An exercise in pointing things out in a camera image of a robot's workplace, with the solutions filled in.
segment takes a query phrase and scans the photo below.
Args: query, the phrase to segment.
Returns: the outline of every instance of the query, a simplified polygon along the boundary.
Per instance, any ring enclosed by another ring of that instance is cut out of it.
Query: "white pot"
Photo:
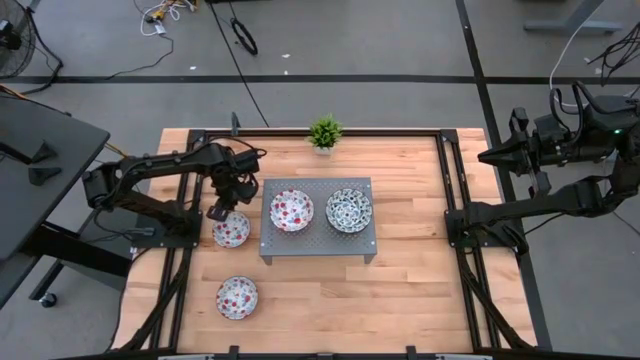
[[[321,148],[321,147],[317,147],[314,146],[313,147],[313,152],[315,152],[318,155],[331,155],[333,154],[333,148]]]

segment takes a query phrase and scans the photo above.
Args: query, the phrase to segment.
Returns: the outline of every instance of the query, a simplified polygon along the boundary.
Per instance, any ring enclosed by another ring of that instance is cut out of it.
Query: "black desk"
[[[0,308],[42,255],[126,276],[129,258],[85,244],[78,233],[46,221],[109,133],[55,110],[0,96],[0,141],[7,134],[14,141],[46,141],[57,156],[32,166],[60,167],[62,172],[35,186],[28,180],[29,166],[9,157],[0,161]]]

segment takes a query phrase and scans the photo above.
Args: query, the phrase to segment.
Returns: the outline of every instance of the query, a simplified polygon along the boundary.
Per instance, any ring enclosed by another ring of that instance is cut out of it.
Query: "chair wheel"
[[[56,294],[45,293],[44,296],[41,297],[40,300],[38,300],[38,302],[40,303],[40,305],[42,305],[43,308],[50,308],[58,302],[58,297],[56,296]]]

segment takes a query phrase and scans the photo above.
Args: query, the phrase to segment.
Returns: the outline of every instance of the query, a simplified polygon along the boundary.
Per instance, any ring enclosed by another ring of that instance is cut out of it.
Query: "cable bundle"
[[[617,60],[612,60],[613,54],[624,51],[622,56]],[[621,67],[630,63],[632,60],[640,56],[640,22],[631,29],[631,31],[620,41],[609,45],[606,50],[598,55],[595,59],[589,61],[592,64],[602,59],[602,73],[600,73],[600,85],[605,86],[609,82],[611,75]]]

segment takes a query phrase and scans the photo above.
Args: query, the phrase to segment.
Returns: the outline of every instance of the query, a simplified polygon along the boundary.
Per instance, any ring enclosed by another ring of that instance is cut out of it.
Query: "blue patterned bowl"
[[[325,213],[331,226],[338,231],[356,233],[371,222],[373,207],[361,191],[341,189],[329,197]]]

